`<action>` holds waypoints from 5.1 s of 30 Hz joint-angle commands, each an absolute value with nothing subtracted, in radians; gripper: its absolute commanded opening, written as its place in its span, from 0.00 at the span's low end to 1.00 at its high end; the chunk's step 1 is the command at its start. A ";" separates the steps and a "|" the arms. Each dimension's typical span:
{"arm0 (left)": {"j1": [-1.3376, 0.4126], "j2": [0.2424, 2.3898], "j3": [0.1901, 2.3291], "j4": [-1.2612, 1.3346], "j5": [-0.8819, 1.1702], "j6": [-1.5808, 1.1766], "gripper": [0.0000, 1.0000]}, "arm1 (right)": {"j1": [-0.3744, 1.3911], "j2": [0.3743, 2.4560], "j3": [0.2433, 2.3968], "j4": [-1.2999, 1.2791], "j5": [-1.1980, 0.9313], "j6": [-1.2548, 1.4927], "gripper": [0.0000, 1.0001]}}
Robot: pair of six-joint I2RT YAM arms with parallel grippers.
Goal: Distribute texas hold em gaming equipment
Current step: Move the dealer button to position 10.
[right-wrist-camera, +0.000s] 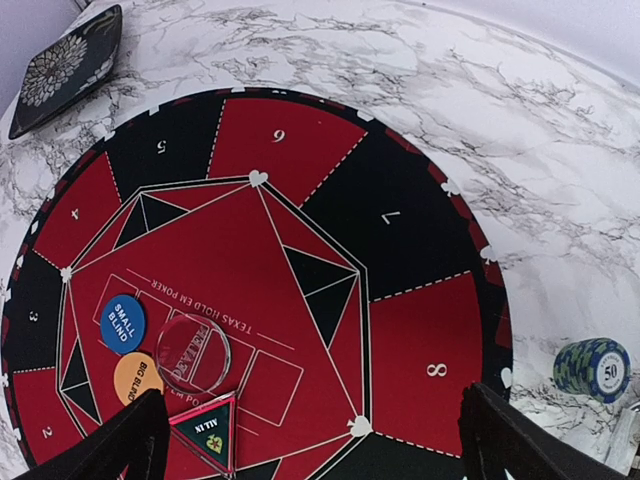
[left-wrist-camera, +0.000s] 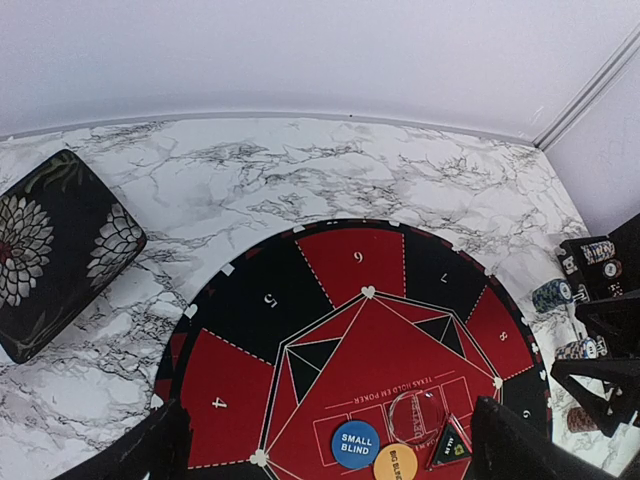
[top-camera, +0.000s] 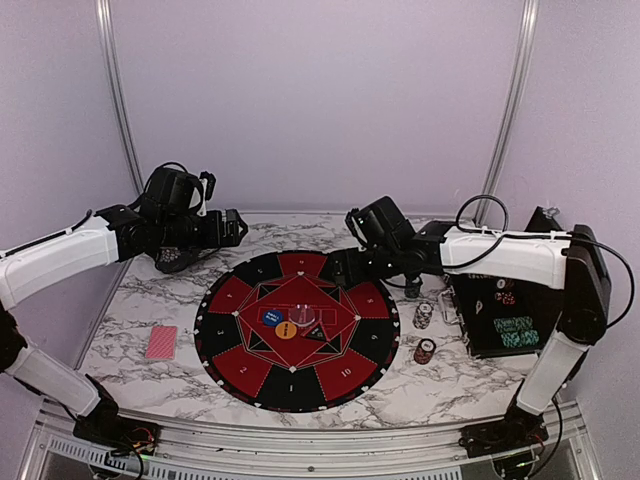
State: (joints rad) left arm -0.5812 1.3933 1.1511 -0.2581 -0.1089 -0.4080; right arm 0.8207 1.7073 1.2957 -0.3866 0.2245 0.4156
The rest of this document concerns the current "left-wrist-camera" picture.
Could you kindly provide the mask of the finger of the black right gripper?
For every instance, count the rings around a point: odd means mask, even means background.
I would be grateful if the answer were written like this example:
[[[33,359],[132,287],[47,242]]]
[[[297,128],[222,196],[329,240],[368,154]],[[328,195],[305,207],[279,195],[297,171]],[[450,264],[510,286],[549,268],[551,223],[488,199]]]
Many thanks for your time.
[[[639,411],[639,292],[633,290],[609,299],[581,303],[575,315],[604,338],[608,357],[558,359],[551,376],[586,411],[607,437]],[[598,379],[612,386],[608,398],[598,396],[576,378]]]

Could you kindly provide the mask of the orange big blind button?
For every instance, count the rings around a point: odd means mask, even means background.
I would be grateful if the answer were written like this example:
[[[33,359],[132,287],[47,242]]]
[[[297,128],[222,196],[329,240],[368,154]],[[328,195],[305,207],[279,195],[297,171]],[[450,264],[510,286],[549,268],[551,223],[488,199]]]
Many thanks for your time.
[[[382,448],[373,464],[376,480],[413,480],[417,472],[415,451],[402,443],[392,443]]]

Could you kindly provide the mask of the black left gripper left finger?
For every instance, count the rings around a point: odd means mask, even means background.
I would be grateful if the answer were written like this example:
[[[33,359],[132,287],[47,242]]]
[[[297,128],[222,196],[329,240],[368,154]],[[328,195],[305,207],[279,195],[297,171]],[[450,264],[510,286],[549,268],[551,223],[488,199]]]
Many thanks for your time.
[[[103,452],[60,479],[184,479],[191,450],[190,416],[172,399]]]

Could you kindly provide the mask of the triangular all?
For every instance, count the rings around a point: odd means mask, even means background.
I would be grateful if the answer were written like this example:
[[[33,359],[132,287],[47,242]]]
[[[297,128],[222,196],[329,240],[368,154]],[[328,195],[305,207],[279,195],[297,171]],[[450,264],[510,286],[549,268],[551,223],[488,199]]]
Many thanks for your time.
[[[436,449],[431,457],[431,468],[450,465],[472,456],[471,440],[453,416],[449,416],[442,429]]]

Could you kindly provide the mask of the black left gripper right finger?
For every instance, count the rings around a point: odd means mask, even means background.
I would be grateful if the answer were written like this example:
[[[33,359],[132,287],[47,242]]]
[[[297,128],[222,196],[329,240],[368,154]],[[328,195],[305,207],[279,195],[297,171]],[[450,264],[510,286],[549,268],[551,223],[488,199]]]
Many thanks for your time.
[[[612,479],[614,476],[543,437],[511,410],[480,397],[471,420],[478,479]]]

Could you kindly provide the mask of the blue small blind button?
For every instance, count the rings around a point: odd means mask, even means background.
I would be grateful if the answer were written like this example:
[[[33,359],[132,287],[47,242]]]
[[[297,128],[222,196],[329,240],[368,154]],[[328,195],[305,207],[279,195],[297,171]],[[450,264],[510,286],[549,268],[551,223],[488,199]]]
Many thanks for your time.
[[[380,451],[380,438],[373,426],[361,420],[341,424],[331,439],[335,461],[350,470],[371,465]]]

